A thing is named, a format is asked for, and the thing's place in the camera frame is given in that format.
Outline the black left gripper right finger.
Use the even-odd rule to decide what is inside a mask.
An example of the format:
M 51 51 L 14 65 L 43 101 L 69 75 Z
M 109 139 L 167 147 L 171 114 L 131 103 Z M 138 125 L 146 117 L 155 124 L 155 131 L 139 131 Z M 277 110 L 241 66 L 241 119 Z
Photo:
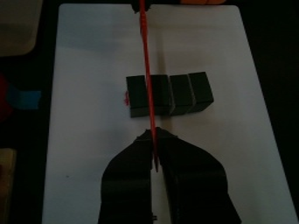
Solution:
M 167 130 L 157 134 L 173 224 L 241 224 L 219 160 Z

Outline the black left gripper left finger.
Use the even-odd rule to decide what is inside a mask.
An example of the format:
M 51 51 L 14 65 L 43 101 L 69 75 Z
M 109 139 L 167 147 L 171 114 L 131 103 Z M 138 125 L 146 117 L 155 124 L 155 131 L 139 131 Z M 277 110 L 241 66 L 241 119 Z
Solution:
M 98 224 L 154 224 L 153 134 L 147 130 L 107 165 Z

